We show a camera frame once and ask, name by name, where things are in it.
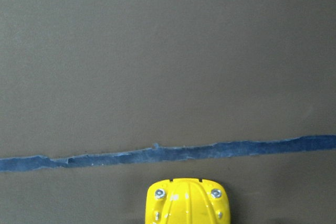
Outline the yellow beetle toy car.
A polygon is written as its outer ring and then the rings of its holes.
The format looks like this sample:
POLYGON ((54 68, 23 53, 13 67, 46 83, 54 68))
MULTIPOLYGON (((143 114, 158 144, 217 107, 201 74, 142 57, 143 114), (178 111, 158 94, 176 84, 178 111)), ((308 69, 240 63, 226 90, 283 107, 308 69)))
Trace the yellow beetle toy car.
POLYGON ((224 187, 203 178, 173 178, 147 190, 145 223, 231 223, 224 187))

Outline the brown paper table cover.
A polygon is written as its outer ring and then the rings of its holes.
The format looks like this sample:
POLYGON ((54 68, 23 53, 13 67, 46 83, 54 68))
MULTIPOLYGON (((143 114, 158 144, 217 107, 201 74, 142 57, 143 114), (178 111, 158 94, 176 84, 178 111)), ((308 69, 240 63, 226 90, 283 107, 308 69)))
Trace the brown paper table cover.
MULTIPOLYGON (((1 157, 335 133, 335 0, 1 0, 1 157)), ((232 223, 335 223, 335 151, 1 173, 1 223, 144 223, 225 187, 232 223)))

